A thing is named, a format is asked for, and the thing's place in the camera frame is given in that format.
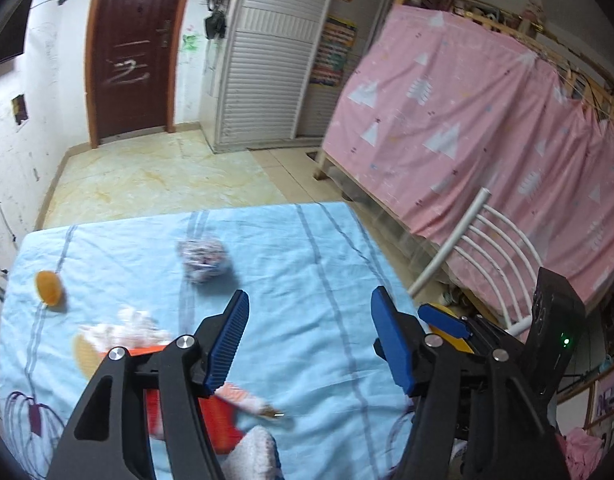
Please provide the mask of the white gloved left hand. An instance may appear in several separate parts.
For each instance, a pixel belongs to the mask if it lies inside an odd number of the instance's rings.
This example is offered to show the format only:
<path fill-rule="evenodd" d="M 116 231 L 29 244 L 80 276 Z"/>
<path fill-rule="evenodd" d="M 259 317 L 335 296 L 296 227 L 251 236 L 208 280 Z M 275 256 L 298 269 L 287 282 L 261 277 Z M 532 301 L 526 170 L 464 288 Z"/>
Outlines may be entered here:
<path fill-rule="evenodd" d="M 226 480 L 283 480 L 275 438 L 263 426 L 249 430 L 221 463 Z"/>

